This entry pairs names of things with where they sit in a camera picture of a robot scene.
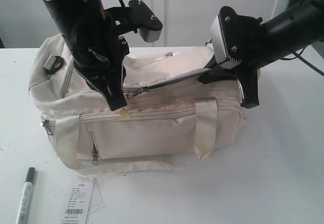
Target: black marker cap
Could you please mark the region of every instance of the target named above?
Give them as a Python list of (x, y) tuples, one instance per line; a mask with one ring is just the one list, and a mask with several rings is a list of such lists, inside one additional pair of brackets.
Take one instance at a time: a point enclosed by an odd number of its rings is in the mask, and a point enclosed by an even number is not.
[(25, 182), (32, 182), (34, 180), (35, 171), (36, 171), (36, 169), (34, 167), (30, 167), (28, 169), (27, 176), (26, 176), (26, 181)]

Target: bag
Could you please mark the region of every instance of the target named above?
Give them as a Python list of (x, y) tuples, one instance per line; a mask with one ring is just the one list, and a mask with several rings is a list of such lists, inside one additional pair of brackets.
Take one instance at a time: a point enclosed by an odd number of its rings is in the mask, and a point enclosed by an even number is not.
[[(68, 168), (82, 174), (181, 169), (161, 159), (194, 152), (195, 162), (201, 160), (232, 144), (245, 122), (237, 81), (205, 85), (197, 80), (208, 70), (202, 68), (213, 52), (208, 45), (180, 54), (125, 57), (128, 105), (111, 111), (75, 71), (73, 57), (57, 35), (39, 49), (29, 94)], [(65, 63), (49, 76), (43, 66), (51, 55)]]

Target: bag handle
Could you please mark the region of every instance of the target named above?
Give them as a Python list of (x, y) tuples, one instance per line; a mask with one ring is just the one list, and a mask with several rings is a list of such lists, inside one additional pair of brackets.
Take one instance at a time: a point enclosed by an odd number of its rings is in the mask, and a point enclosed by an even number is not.
[[(217, 135), (218, 111), (216, 98), (196, 99), (196, 129), (194, 149), (198, 160), (207, 157), (214, 149)], [(146, 170), (175, 171), (176, 167), (161, 161), (134, 161), (105, 163), (87, 166), (77, 160), (79, 138), (79, 115), (58, 117), (55, 123), (57, 154), (63, 164), (83, 175), (93, 174), (93, 170), (109, 172), (132, 172)]]

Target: white tabletop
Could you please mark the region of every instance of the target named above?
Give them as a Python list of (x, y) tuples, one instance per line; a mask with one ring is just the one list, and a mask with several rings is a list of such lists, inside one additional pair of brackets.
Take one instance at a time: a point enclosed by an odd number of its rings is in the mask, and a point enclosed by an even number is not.
[[(66, 189), (77, 176), (56, 157), (28, 98), (36, 52), (0, 50), (1, 223), (16, 218), (28, 167), (37, 169), (31, 224), (58, 224)], [(303, 56), (324, 69), (313, 48)], [(105, 208), (88, 223), (323, 223), (323, 88), (324, 78), (299, 60), (262, 69), (261, 106), (247, 110), (248, 124), (234, 145), (182, 172), (97, 175)]]

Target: bag strap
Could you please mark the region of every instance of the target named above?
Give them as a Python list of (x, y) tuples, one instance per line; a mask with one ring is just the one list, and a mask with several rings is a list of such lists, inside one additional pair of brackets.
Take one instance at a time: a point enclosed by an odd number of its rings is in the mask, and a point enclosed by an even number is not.
[[(213, 98), (197, 99), (196, 129), (194, 149), (198, 159), (207, 157), (214, 149), (217, 135), (217, 101)], [(55, 123), (57, 154), (63, 164), (83, 175), (93, 174), (93, 171), (132, 172), (146, 170), (175, 171), (184, 169), (161, 161), (134, 161), (105, 163), (99, 166), (87, 166), (77, 160), (77, 145), (79, 138), (79, 115), (58, 117)]]

